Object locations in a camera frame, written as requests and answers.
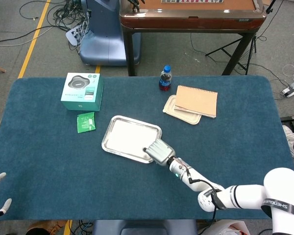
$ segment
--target paper plate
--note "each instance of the paper plate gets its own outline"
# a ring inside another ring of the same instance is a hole
[[[196,125],[199,123],[201,115],[200,114],[192,114],[189,112],[185,112],[182,110],[174,109],[176,95],[171,95],[163,108],[163,112],[169,114],[173,117],[181,119],[191,125]]]

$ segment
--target blue machine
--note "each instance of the blue machine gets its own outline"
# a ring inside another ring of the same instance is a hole
[[[120,24],[119,0],[81,0],[85,15],[92,11],[89,32],[85,35],[79,56],[89,65],[125,66],[126,56]],[[141,57],[141,33],[133,34],[135,64]]]
[[[197,235],[194,219],[96,220],[93,235]]]

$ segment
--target metal tray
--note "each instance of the metal tray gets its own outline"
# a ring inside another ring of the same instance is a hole
[[[151,163],[153,159],[143,151],[156,139],[160,139],[159,126],[129,117],[114,116],[101,142],[104,151],[114,153],[141,163]]]

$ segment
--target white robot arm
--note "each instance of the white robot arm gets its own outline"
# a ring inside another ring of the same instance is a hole
[[[276,168],[267,173],[264,186],[239,185],[224,189],[177,158],[173,148],[160,139],[144,151],[159,165],[169,166],[190,189],[201,192],[198,203],[204,211],[213,212],[215,208],[263,210],[272,218],[273,235],[294,235],[294,171]]]

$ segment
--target black stand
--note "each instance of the black stand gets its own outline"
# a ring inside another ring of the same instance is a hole
[[[246,71],[245,75],[248,74],[249,63],[250,63],[250,60],[251,60],[251,55],[252,55],[252,51],[253,51],[253,47],[254,47],[254,45],[255,45],[255,53],[257,53],[257,49],[256,49],[256,39],[257,39],[256,36],[254,36],[253,39],[251,40],[251,45],[250,45],[250,50],[249,50],[248,61],[247,61],[247,65],[246,65],[246,67],[245,67],[244,65],[242,65],[240,62],[237,63],[237,64],[238,64],[243,70]],[[231,42],[231,43],[229,43],[229,44],[227,44],[227,45],[225,45],[225,46],[222,46],[222,47],[220,47],[220,48],[218,48],[218,49],[216,49],[216,50],[214,50],[214,51],[211,51],[211,52],[205,54],[205,56],[208,56],[208,55],[210,55],[210,54],[212,54],[212,53],[215,53],[215,52],[217,52],[218,50],[222,50],[225,54],[227,54],[230,58],[232,58],[232,55],[231,55],[229,52],[227,52],[224,48],[226,48],[226,47],[228,47],[228,46],[230,46],[230,45],[232,45],[232,44],[234,44],[234,43],[237,43],[237,42],[239,42],[239,41],[241,41],[241,40],[242,40],[242,38],[240,38],[240,39],[238,39],[238,40],[235,40],[235,41],[233,41],[233,42]]]
[[[267,15],[270,14],[270,13],[273,11],[272,6],[273,6],[273,4],[275,3],[275,1],[276,1],[276,0],[272,0],[271,4],[270,4],[269,7],[266,9],[266,14],[267,14]],[[233,41],[233,42],[231,42],[231,43],[229,43],[229,44],[227,44],[227,45],[225,45],[225,46],[222,46],[222,47],[220,47],[220,48],[218,48],[218,49],[216,49],[216,50],[214,50],[214,51],[211,51],[211,52],[205,54],[205,56],[208,56],[208,55],[210,55],[210,54],[212,54],[212,53],[215,53],[215,52],[217,52],[217,51],[219,51],[219,50],[222,50],[226,55],[228,55],[230,58],[232,58],[232,55],[231,55],[229,52],[227,52],[224,48],[226,48],[226,47],[228,47],[228,46],[230,46],[230,45],[232,45],[232,44],[234,44],[234,43],[240,42],[241,40],[242,40],[242,38],[240,38],[240,39],[238,39],[238,40],[235,40],[235,41]],[[250,63],[250,60],[251,60],[251,56],[252,56],[252,52],[253,52],[253,48],[254,48],[254,47],[255,47],[255,53],[257,53],[257,49],[256,49],[256,41],[257,41],[257,37],[254,36],[254,37],[252,38],[252,40],[251,40],[250,49],[249,49],[249,55],[248,55],[248,61],[247,61],[246,67],[243,66],[243,65],[242,65],[241,63],[239,63],[239,62],[237,63],[237,64],[238,64],[243,70],[245,70],[245,75],[248,74],[249,63]]]

